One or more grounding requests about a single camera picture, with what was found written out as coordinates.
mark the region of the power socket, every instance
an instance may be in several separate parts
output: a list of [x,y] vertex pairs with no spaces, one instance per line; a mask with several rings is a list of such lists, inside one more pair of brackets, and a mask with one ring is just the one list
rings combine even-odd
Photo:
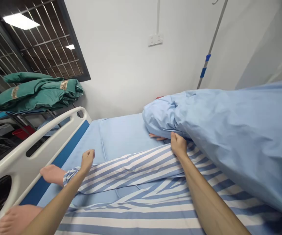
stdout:
[[163,43],[163,34],[153,34],[149,36],[148,46],[153,46]]

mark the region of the fluorescent light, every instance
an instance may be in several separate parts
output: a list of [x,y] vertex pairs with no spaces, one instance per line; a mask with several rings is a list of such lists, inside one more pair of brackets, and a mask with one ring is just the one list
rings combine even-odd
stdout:
[[28,30],[40,26],[37,22],[25,17],[24,15],[17,13],[3,17],[4,21],[12,26]]
[[69,45],[69,46],[67,46],[66,48],[68,48],[68,49],[75,49],[75,46],[73,45],[73,44],[71,44],[71,45]]

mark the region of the bare foot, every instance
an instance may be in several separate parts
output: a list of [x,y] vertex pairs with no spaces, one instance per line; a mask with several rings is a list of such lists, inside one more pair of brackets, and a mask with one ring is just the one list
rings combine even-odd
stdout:
[[40,170],[40,174],[43,176],[46,182],[55,183],[64,187],[63,178],[66,174],[66,171],[62,170],[61,168],[55,165],[48,165]]
[[161,141],[161,140],[166,140],[166,139],[167,139],[167,138],[164,138],[164,137],[160,137],[160,136],[158,136],[158,135],[154,135],[154,134],[152,134],[152,133],[150,133],[149,136],[150,136],[151,138],[153,138],[153,137],[158,137],[158,138],[156,138],[157,141]]
[[42,207],[13,206],[0,220],[0,235],[19,235],[40,213]]

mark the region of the light blue duvet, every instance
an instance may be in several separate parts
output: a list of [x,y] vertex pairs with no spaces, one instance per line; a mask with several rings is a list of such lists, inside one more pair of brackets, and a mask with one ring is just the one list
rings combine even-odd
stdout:
[[201,89],[146,105],[150,133],[192,139],[231,180],[282,212],[282,82]]

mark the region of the iv pole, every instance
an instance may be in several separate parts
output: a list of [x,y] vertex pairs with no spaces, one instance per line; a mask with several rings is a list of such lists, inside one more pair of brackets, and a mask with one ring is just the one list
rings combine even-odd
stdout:
[[204,67],[203,67],[202,72],[201,72],[199,84],[197,85],[196,89],[200,88],[201,82],[202,82],[204,74],[206,72],[207,64],[208,64],[208,62],[210,60],[210,57],[211,57],[211,52],[212,52],[212,49],[213,49],[213,46],[214,46],[214,42],[215,42],[215,39],[216,39],[216,36],[217,36],[217,33],[218,33],[218,29],[219,29],[220,23],[222,22],[222,18],[223,18],[223,15],[224,15],[224,12],[225,12],[225,9],[226,9],[226,6],[227,6],[227,2],[228,2],[228,0],[225,0],[223,8],[222,8],[222,12],[220,13],[219,20],[218,20],[218,23],[217,23],[217,27],[215,29],[213,40],[212,40],[212,43],[211,43],[211,46],[210,46],[210,50],[209,50],[208,55],[206,56],[206,60],[205,60]]

